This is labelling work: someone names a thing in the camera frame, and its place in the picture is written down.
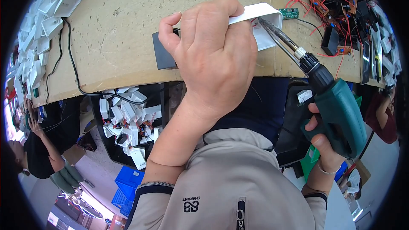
beige jacket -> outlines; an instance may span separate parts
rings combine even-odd
[[[278,170],[271,142],[248,129],[205,135],[176,185],[150,182],[136,191],[129,230],[324,229],[327,196],[303,197]]]

bracelet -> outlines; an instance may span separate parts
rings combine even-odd
[[[317,165],[318,165],[318,168],[320,169],[320,171],[322,172],[322,173],[324,173],[324,174],[327,174],[327,175],[332,175],[332,174],[335,174],[335,173],[337,173],[339,170],[340,170],[340,168],[341,168],[341,166],[338,168],[338,170],[336,170],[336,171],[334,171],[334,172],[326,172],[326,171],[324,171],[323,169],[321,169],[321,166],[320,166],[320,160],[318,159],[318,161],[317,161]]]

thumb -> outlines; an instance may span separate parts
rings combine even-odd
[[[180,43],[179,36],[173,33],[173,25],[176,25],[180,21],[180,18],[181,12],[177,12],[162,18],[159,23],[159,41],[172,56]]]
[[[324,134],[317,134],[311,139],[311,143],[315,146],[320,155],[325,158],[332,158],[338,154],[332,149],[331,143]]]

table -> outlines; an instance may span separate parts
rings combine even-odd
[[[68,18],[71,23],[71,51],[79,82],[85,92],[112,88],[181,80],[177,69],[158,70],[153,50],[152,33],[158,31],[161,18],[177,11],[184,11],[207,0],[82,0]],[[267,2],[274,8],[285,8],[289,0],[239,0],[244,6]],[[300,17],[305,9],[298,3]],[[314,13],[306,21],[320,25]],[[318,32],[298,20],[284,20],[283,31],[296,43],[311,53],[324,54],[320,48]],[[48,103],[80,95],[76,86],[74,70],[68,54],[68,28],[62,33],[62,58],[56,71],[49,78]],[[34,106],[46,104],[45,79],[52,71],[60,51],[58,36],[52,40],[46,74],[40,82],[39,97],[33,98]],[[359,83],[360,54],[344,56],[338,77]],[[341,57],[317,55],[335,76]],[[301,70],[279,48],[274,47],[258,53],[256,76],[303,77]],[[375,80],[371,85],[382,86]]]

left hand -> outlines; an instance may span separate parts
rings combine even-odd
[[[37,135],[38,137],[42,137],[45,135],[44,130],[41,128],[41,125],[38,121],[34,120],[30,114],[30,119],[28,120],[28,125],[30,126],[31,131]]]
[[[244,7],[237,0],[213,0],[165,17],[159,40],[173,56],[186,84],[189,111],[216,122],[235,109],[254,76],[257,42],[249,21],[229,25]],[[173,25],[181,20],[181,38]]]
[[[308,105],[308,109],[311,111],[311,113],[314,113],[314,114],[317,114],[320,112],[315,103],[310,103]],[[312,131],[315,129],[315,127],[317,127],[317,125],[318,125],[318,122],[315,116],[313,116],[311,120],[308,122],[308,124],[305,126],[305,130]],[[327,137],[324,134],[315,135],[311,139],[311,143],[320,152],[320,155],[321,155],[320,166],[322,170],[326,172],[335,172],[339,170],[340,165],[345,161],[345,157],[340,156],[333,150],[330,144],[330,141],[327,139]]]

